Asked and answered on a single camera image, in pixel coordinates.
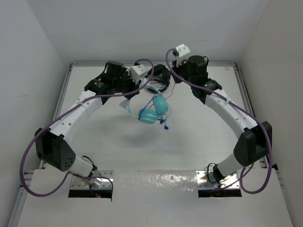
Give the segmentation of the teal cat-ear headphones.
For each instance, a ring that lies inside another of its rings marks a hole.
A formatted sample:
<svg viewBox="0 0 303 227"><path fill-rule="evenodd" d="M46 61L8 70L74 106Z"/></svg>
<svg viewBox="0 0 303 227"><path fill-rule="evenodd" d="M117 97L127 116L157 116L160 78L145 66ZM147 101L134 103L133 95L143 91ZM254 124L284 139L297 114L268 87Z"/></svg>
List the teal cat-ear headphones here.
<svg viewBox="0 0 303 227"><path fill-rule="evenodd" d="M119 105L125 109L133 118L146 123L146 124L154 124L156 121L164 122L163 116L169 110L169 105L166 101L166 98L160 92L160 88L156 88L150 82L147 83L145 88L151 89L154 93L154 96L151 98L151 102L153 104L154 110L149 109L147 106L138 111L138 114L134 114L131 111L130 100L125 99Z"/></svg>

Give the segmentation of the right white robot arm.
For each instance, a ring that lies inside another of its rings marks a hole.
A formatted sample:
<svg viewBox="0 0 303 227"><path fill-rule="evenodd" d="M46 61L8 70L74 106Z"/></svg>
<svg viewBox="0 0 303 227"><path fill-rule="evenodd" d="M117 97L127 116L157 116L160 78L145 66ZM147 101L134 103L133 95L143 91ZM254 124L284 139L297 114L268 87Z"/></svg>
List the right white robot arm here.
<svg viewBox="0 0 303 227"><path fill-rule="evenodd" d="M259 125L247 112L237 108L222 86L208 77L207 66L208 59L198 55L187 60L174 60L172 63L172 69L178 75L176 82L187 81L192 94L215 111L238 139L233 152L213 167L212 176L219 183L225 177L269 154L272 127L268 122Z"/></svg>

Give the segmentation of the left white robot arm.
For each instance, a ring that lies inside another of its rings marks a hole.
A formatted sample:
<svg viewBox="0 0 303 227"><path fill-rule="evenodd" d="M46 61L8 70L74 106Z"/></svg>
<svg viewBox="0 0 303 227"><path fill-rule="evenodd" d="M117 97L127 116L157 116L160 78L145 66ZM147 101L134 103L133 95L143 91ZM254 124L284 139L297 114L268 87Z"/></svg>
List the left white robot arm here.
<svg viewBox="0 0 303 227"><path fill-rule="evenodd" d="M119 62L107 62L104 71L84 87L66 116L61 117L45 131L39 129L36 132L37 157L62 172L90 176L94 167L72 150L70 143L73 136L81 125L105 104L110 95L122 93L125 97L133 97L146 72L140 64L127 69Z"/></svg>

